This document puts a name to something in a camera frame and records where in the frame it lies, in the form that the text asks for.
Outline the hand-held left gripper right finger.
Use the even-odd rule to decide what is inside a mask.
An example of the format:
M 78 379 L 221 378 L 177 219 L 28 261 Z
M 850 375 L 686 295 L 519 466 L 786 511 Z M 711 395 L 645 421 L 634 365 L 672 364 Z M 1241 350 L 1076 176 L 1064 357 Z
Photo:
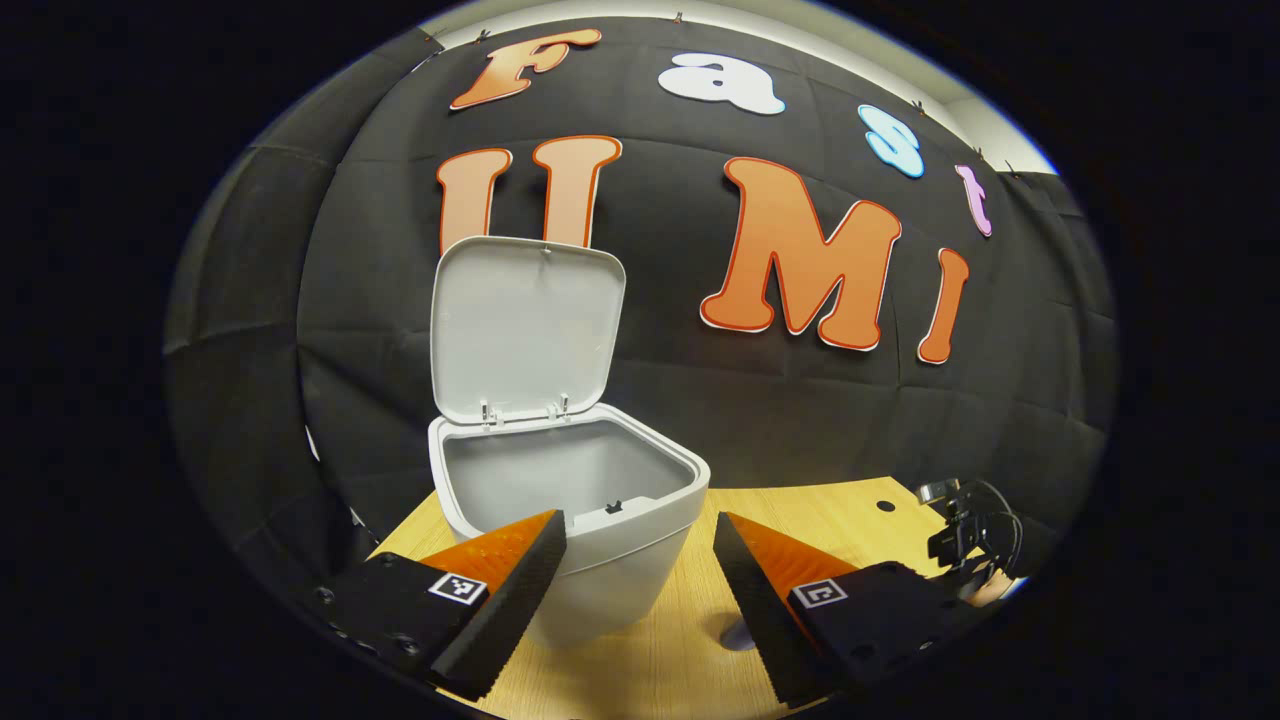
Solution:
M 713 551 L 776 698 L 869 691 L 957 643 L 980 614 L 897 561 L 856 568 L 736 512 Z

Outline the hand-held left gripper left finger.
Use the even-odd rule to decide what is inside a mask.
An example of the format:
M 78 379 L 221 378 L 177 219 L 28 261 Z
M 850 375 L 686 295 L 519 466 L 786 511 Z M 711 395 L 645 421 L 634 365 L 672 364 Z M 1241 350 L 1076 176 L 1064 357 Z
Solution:
M 381 552 L 317 588 L 317 619 L 355 650 L 468 701 L 488 694 L 567 548 L 549 509 L 412 559 Z

